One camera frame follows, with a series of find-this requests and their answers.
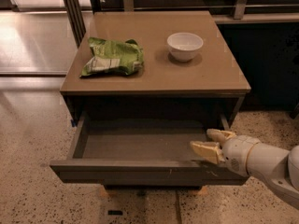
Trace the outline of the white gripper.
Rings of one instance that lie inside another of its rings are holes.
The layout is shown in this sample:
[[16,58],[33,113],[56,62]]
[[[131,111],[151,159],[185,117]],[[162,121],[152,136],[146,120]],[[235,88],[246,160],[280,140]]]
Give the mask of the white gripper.
[[241,176],[249,175],[247,159],[252,148],[260,143],[259,139],[246,135],[235,136],[234,132],[218,129],[207,129],[206,134],[215,142],[190,142],[192,150],[199,157],[216,165],[225,161],[230,171]]

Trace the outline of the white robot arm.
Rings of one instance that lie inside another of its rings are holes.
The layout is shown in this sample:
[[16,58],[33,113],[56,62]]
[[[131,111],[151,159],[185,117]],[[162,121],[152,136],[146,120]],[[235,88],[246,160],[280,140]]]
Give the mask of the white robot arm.
[[207,129],[206,135],[209,142],[190,142],[199,157],[235,174],[259,179],[280,200],[299,209],[299,146],[287,150],[218,129]]

